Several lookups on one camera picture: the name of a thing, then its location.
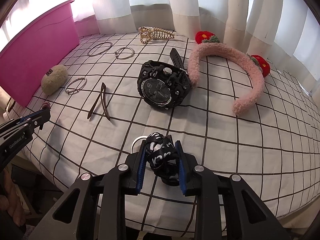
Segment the pink hair tie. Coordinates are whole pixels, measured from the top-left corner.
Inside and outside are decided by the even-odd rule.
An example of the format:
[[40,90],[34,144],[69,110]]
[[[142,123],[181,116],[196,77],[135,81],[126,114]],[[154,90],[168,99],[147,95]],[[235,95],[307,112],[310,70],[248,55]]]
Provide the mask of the pink hair tie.
[[201,43],[191,52],[188,63],[188,75],[191,84],[196,86],[199,82],[199,60],[203,56],[215,55],[227,58],[242,67],[252,80],[253,89],[247,95],[236,99],[232,111],[240,115],[254,105],[263,92],[264,79],[259,68],[244,53],[231,48],[224,43]]

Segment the watch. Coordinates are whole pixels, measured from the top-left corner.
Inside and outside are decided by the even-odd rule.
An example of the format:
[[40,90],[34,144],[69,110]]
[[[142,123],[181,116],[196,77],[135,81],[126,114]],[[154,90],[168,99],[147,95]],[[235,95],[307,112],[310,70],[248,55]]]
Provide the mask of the watch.
[[149,60],[140,70],[138,92],[153,107],[169,109],[178,106],[190,92],[188,73],[175,48],[172,48],[170,58],[173,65]]

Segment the curtain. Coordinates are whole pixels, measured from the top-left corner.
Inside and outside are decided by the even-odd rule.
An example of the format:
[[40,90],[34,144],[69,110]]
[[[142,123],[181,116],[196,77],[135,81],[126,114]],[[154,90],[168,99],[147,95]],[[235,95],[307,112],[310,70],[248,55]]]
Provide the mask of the curtain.
[[[18,0],[0,28],[0,49],[63,1]],[[303,0],[75,0],[71,7],[76,27],[87,34],[131,33],[140,26],[174,29],[191,39],[200,30],[213,32],[289,71],[320,106],[320,26]]]

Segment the watch crown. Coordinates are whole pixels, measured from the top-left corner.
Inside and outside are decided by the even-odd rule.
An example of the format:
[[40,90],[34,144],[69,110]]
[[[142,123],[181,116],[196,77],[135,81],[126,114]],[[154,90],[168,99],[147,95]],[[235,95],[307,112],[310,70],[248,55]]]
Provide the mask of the watch crown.
[[164,72],[164,74],[171,75],[171,74],[172,74],[172,69],[171,69],[171,68],[168,68],[168,67],[165,67],[165,68],[163,69],[163,72]]

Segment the red flower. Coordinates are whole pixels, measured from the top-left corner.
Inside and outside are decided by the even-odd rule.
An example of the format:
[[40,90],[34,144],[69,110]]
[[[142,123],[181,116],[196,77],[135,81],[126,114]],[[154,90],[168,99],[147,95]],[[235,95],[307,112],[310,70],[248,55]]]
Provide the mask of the red flower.
[[260,67],[262,68],[262,76],[266,77],[270,73],[270,65],[269,63],[259,55],[251,55],[258,60]]
[[208,40],[212,35],[214,35],[214,34],[211,32],[207,32],[207,31],[197,32],[196,37],[195,37],[196,43],[200,44],[202,42],[202,40],[204,40],[204,39]]

